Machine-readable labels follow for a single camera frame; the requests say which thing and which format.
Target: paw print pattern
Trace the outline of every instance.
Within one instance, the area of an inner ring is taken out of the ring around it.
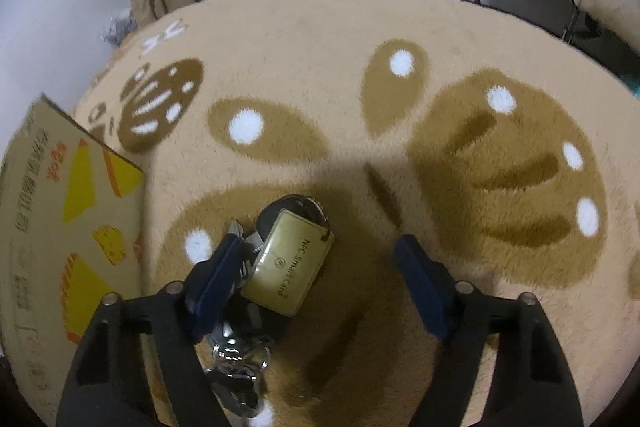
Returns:
[[[144,55],[154,50],[161,42],[177,37],[187,28],[188,26],[185,26],[182,23],[182,19],[178,19],[177,21],[170,23],[162,33],[152,35],[148,39],[142,41],[142,44],[140,44],[140,57],[142,58]]]
[[[136,87],[140,84],[145,75],[149,70],[149,63],[147,62],[144,66],[140,66],[134,74],[131,75],[127,83],[122,88],[120,92],[120,101],[124,102],[127,100],[127,97],[133,92]]]
[[[102,118],[106,112],[107,105],[104,102],[100,102],[91,111],[89,111],[89,117],[87,118],[89,126],[91,126],[89,128],[89,134],[100,141],[104,141],[106,126],[103,123],[96,125],[94,124],[98,120],[100,120],[100,118]]]
[[[203,79],[202,63],[185,58],[156,71],[124,105],[118,139],[139,154],[168,136],[193,102]]]
[[[593,273],[604,186],[588,140],[544,92],[478,71],[436,97],[408,153],[448,253],[543,287]]]
[[[209,110],[211,136],[229,149],[268,162],[318,160],[328,146],[300,111],[254,98],[220,100]]]
[[[424,51],[407,41],[387,42],[374,53],[362,87],[363,111],[370,117],[372,134],[384,132],[416,103],[424,89],[426,65]],[[386,70],[374,74],[382,66]],[[386,90],[389,82],[394,84]],[[401,88],[410,94],[404,102],[390,111],[375,111],[386,96]],[[329,154],[328,141],[318,127],[300,111],[280,103],[220,100],[211,106],[208,124],[216,142],[260,162],[317,162]],[[352,188],[363,184],[380,220],[377,235],[372,224],[362,220],[363,203],[352,195]],[[404,398],[417,405],[429,377],[400,359],[401,343],[409,335],[419,351],[431,353],[434,345],[415,309],[403,310],[408,296],[393,268],[390,247],[380,239],[380,233],[391,238],[402,227],[401,206],[371,163],[323,172],[312,184],[251,185],[206,195],[188,206],[166,235],[155,284],[186,276],[194,263],[210,257],[231,220],[237,219],[249,232],[268,203],[290,193],[321,201],[338,239],[274,352],[267,381],[276,401],[274,425],[357,422],[369,414],[371,403],[386,400],[388,375],[398,364],[405,364],[403,374],[416,384]],[[346,395],[352,399],[345,401]],[[398,411],[401,424],[409,422],[410,417],[402,417],[408,413],[405,408]]]
[[[426,53],[414,42],[393,39],[376,49],[360,94],[362,115],[372,137],[398,123],[418,103],[428,71]]]

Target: key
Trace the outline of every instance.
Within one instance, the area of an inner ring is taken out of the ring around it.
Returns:
[[[317,210],[325,226],[279,211],[243,297],[287,317],[296,314],[334,241],[319,205]]]
[[[316,223],[316,225],[325,225],[326,223],[322,207],[317,202],[307,196],[290,194],[268,204],[255,221],[255,230],[263,241],[267,240],[278,214],[283,210],[289,210],[312,223]]]
[[[233,233],[238,237],[242,237],[244,235],[244,229],[242,225],[238,223],[235,219],[229,223],[228,229],[226,229],[228,233]]]
[[[249,246],[249,248],[251,249],[251,253],[254,254],[255,257],[257,257],[257,255],[260,253],[260,250],[262,250],[262,247],[264,246],[264,241],[260,237],[260,234],[254,232],[245,237],[244,240],[247,243],[247,246]]]
[[[212,367],[205,372],[211,390],[225,409],[243,418],[254,418],[262,410],[262,375],[249,368],[225,371]]]

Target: fluffy rug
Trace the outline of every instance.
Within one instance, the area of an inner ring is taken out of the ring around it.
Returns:
[[[438,352],[391,263],[533,291],[586,422],[640,353],[640,104],[542,30],[456,0],[209,0],[145,28],[77,122],[147,174],[148,292],[315,196],[335,244],[252,426],[405,426]],[[205,350],[199,352],[206,356]],[[487,346],[466,423],[479,419]]]

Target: brown paw pad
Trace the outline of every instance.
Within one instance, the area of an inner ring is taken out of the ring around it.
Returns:
[[[544,92],[481,70],[444,89],[408,148],[438,239],[511,282],[590,275],[607,230],[591,145]]]
[[[140,66],[134,74],[129,77],[126,84],[122,88],[120,92],[120,101],[124,102],[125,99],[133,92],[136,87],[142,82],[145,78],[147,71],[149,70],[149,63],[147,62],[143,66]]]
[[[300,111],[256,98],[220,100],[209,109],[211,136],[256,160],[288,163],[323,158],[328,146]]]
[[[360,105],[367,131],[379,136],[398,123],[420,100],[428,80],[426,52],[414,42],[384,42],[369,59]]]
[[[129,152],[145,153],[167,137],[193,102],[202,63],[186,58],[151,74],[122,110],[118,139]]]

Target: metal key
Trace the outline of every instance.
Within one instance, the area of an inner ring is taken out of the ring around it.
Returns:
[[[283,210],[289,210],[300,217],[316,223],[316,225],[320,225],[326,229],[329,228],[324,210],[322,210],[322,207],[316,200],[308,196],[290,194],[289,196],[284,196],[268,204],[255,221],[255,229],[263,241],[266,241],[267,237],[269,237],[273,224]]]
[[[249,279],[255,258],[258,256],[260,250],[256,248],[255,241],[248,241],[249,238],[243,237],[244,228],[236,220],[229,223],[227,232],[237,235],[240,239],[244,240],[244,261],[242,261],[242,266],[240,267],[240,277],[234,282],[231,288],[231,295],[233,295],[233,293],[235,293],[238,288],[241,288],[246,280]]]
[[[262,409],[262,382],[271,351],[261,339],[242,339],[228,323],[206,335],[214,365],[206,370],[212,390],[223,406],[241,417],[255,417]]]

